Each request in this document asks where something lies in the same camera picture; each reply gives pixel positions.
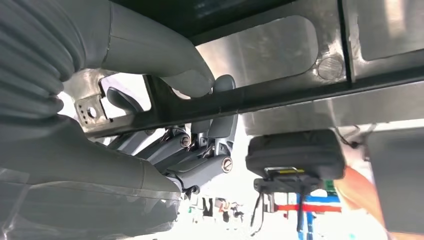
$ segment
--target black metal beam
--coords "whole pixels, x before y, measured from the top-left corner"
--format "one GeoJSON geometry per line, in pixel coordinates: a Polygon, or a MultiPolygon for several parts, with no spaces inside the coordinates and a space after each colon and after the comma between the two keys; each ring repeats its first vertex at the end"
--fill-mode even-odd
{"type": "Polygon", "coordinates": [[[349,24],[346,21],[346,12],[344,6],[344,0],[337,0],[337,10],[338,18],[340,21],[340,40],[343,50],[344,58],[344,70],[346,72],[346,80],[351,85],[354,82],[355,77],[353,76],[352,71],[352,54],[351,54],[351,44],[349,41],[349,24]]]}
{"type": "Polygon", "coordinates": [[[299,76],[261,82],[190,100],[177,97],[162,80],[146,76],[146,84],[154,101],[152,106],[160,111],[152,109],[136,115],[117,117],[110,124],[96,126],[86,134],[88,137],[113,136],[419,82],[424,81],[424,68],[362,78],[353,85],[341,82],[319,87],[311,84],[297,84],[293,87],[292,80],[299,81],[299,76]]]}

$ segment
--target yellow label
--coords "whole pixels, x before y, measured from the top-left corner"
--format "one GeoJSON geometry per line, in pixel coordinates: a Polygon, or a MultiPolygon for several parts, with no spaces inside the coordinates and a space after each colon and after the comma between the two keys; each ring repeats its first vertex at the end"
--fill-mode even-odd
{"type": "Polygon", "coordinates": [[[303,170],[303,169],[298,169],[297,171],[294,170],[294,169],[284,169],[284,170],[279,171],[280,174],[296,174],[296,173],[301,174],[301,173],[304,173],[304,172],[305,172],[305,170],[303,170]]]}

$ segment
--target screw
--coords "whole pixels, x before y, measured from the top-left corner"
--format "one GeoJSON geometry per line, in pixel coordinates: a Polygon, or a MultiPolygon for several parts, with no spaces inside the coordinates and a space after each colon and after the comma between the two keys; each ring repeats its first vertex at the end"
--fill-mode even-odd
{"type": "Polygon", "coordinates": [[[155,131],[156,131],[156,129],[147,129],[147,130],[144,130],[144,132],[145,132],[148,136],[153,135],[153,134],[155,133],[155,131]]]}
{"type": "Polygon", "coordinates": [[[190,146],[190,138],[187,135],[182,136],[181,138],[181,147],[183,148],[187,148],[188,146],[190,146]]]}
{"type": "Polygon", "coordinates": [[[227,157],[222,161],[222,170],[224,173],[229,173],[233,169],[233,161],[227,157]]]}

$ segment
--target metal bracket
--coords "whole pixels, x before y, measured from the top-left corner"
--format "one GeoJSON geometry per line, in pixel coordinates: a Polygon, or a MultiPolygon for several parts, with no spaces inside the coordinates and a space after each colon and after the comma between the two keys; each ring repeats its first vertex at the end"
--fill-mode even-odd
{"type": "Polygon", "coordinates": [[[103,69],[84,69],[64,83],[64,91],[73,99],[78,121],[84,132],[111,122],[101,103],[105,94],[99,83],[101,79],[114,73],[103,69]]]}

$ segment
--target plastic cover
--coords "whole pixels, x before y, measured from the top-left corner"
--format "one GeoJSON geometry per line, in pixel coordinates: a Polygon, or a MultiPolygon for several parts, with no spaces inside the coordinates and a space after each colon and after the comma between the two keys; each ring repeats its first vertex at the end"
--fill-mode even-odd
{"type": "Polygon", "coordinates": [[[5,240],[116,240],[168,231],[182,194],[86,182],[31,184],[0,168],[0,225],[5,240]]]}

